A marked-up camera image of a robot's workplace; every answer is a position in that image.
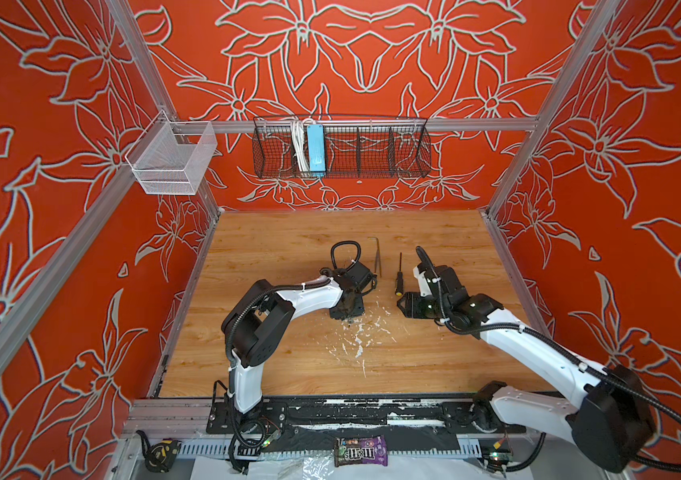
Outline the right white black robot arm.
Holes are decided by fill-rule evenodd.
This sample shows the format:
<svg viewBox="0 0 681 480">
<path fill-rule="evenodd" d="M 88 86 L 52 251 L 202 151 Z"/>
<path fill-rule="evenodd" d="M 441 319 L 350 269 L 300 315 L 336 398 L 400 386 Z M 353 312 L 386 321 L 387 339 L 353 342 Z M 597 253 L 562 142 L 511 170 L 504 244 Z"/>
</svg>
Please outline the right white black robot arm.
<svg viewBox="0 0 681 480">
<path fill-rule="evenodd" d="M 647 395 L 630 369 L 607 367 L 584 358 L 526 325 L 500 302 L 471 295 L 454 270 L 436 266 L 422 247 L 413 270 L 418 290 L 397 302 L 411 319 L 430 319 L 453 334 L 471 336 L 496 347 L 544 379 L 558 398 L 523 392 L 503 382 L 486 385 L 490 417 L 523 425 L 572 443 L 604 471 L 622 472 L 635 462 L 681 473 L 681 463 L 642 455 L 656 434 L 653 410 L 681 426 L 681 414 Z"/>
</svg>

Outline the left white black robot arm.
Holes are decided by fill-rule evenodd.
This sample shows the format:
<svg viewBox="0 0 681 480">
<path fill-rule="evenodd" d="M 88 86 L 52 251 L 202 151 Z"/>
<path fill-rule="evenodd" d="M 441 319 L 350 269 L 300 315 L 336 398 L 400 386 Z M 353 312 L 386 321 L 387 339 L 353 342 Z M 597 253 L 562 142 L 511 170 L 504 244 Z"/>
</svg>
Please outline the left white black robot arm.
<svg viewBox="0 0 681 480">
<path fill-rule="evenodd" d="M 274 285 L 260 279 L 246 291 L 222 322 L 224 352 L 230 362 L 228 399 L 246 415 L 262 394 L 264 363 L 274 355 L 292 320 L 326 310 L 333 320 L 354 320 L 364 314 L 364 297 L 376 290 L 377 276 L 361 262 L 354 240 L 330 248 L 330 268 L 298 284 Z"/>
</svg>

